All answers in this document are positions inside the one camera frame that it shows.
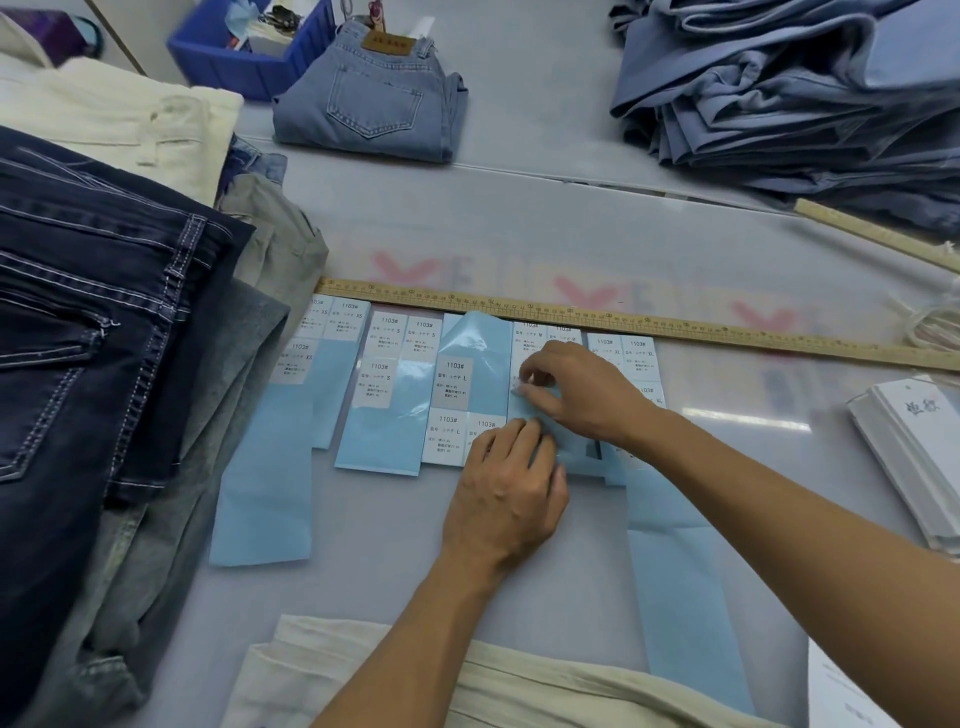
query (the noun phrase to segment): white pants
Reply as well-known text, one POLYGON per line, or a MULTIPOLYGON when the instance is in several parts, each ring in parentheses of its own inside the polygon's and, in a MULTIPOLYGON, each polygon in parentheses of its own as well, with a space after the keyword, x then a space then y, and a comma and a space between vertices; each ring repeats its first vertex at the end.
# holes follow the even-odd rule
MULTIPOLYGON (((221 728, 309 728, 390 627, 280 618, 240 670, 221 728)), ((473 642, 450 728, 775 728, 681 685, 619 667, 548 660, 473 642)))

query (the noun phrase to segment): yardstick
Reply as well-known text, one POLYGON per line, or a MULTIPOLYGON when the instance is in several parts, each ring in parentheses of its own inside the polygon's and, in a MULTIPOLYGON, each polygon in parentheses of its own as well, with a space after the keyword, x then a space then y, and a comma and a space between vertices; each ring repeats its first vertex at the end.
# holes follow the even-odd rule
POLYGON ((884 248, 925 260, 938 268, 944 268, 960 275, 960 255, 951 253, 946 248, 938 248, 929 243, 904 235, 902 232, 892 231, 880 225, 868 223, 846 212, 838 212, 832 207, 811 203, 809 200, 798 200, 794 210, 818 223, 829 225, 842 231, 852 232, 854 235, 882 245, 884 248))
POLYGON ((493 316, 537 324, 552 324, 573 328, 592 328, 663 339, 695 341, 741 349, 760 349, 775 352, 793 352, 837 359, 853 359, 877 364, 893 364, 918 369, 960 372, 960 353, 930 352, 910 347, 860 344, 826 336, 775 333, 756 328, 708 324, 684 319, 666 319, 613 311, 593 311, 587 308, 556 303, 530 303, 515 299, 475 296, 469 293, 450 293, 426 288, 408 288, 362 280, 321 279, 316 292, 328 296, 361 299, 372 303, 390 303, 411 308, 466 313, 483 311, 493 316))

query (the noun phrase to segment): hand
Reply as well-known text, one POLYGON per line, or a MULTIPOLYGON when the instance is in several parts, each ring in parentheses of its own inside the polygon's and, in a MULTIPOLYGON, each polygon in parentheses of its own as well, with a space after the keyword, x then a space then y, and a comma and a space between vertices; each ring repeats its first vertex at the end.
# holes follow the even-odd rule
POLYGON ((662 415, 620 371, 586 347, 548 341, 520 366, 519 393, 538 410, 591 440, 625 448, 638 427, 662 415), (556 384, 557 397, 545 387, 556 384))
POLYGON ((446 513, 442 551, 494 583, 553 535, 570 499, 541 433, 538 420, 513 420, 481 434, 446 513))

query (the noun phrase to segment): table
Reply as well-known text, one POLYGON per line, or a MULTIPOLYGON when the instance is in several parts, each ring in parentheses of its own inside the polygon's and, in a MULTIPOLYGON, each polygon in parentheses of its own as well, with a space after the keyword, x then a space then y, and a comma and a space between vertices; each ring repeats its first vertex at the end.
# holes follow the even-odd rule
MULTIPOLYGON (((270 145, 264 145, 275 151, 270 145)), ((889 295, 950 276, 806 220, 518 175, 289 151, 284 188, 323 230, 332 276, 891 340, 889 295)), ((668 405, 804 486, 919 543, 845 402, 902 376, 658 342, 668 405)), ((457 471, 336 471, 314 452, 310 561, 203 566, 156 678, 121 725, 215 728, 246 648, 279 615, 391 622, 425 575, 457 471)), ((477 638, 644 669, 622 490, 575 480, 556 537, 510 579, 477 638)), ((722 577, 761 716, 806 726, 805 636, 724 545, 722 577)))
MULTIPOLYGON (((386 14, 394 33, 411 31, 422 16, 437 18, 431 35, 444 71, 460 73, 469 88, 456 165, 767 208, 751 192, 660 167, 624 144, 609 114, 623 55, 608 27, 613 4, 392 0, 386 14)), ((249 105, 237 133, 271 138, 269 106, 249 105)))

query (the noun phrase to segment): denim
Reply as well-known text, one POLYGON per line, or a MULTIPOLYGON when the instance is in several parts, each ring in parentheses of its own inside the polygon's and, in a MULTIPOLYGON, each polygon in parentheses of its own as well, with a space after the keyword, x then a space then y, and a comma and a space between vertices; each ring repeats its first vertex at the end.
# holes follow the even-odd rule
POLYGON ((234 134, 227 159, 224 161, 224 169, 220 173, 220 182, 217 184, 217 198, 227 191, 233 178, 245 172, 262 175, 270 182, 283 184, 283 178, 287 174, 287 157, 261 152, 250 142, 234 134))
POLYGON ((445 76, 433 40, 409 56, 361 47, 369 29, 350 20, 274 103, 274 136, 288 144, 449 162, 467 112, 459 74, 445 76))
POLYGON ((91 170, 0 128, 0 725, 36 688, 201 281, 247 232, 154 182, 91 170))
POLYGON ((237 177, 220 201, 220 210, 256 230, 233 275, 290 306, 283 330, 286 344, 300 325, 329 253, 324 237, 278 184, 260 175, 237 177))
POLYGON ((270 376, 288 312, 240 281, 225 304, 200 364, 180 473, 149 506, 108 502, 84 587, 18 728, 103 725, 147 698, 212 525, 220 473, 270 376))

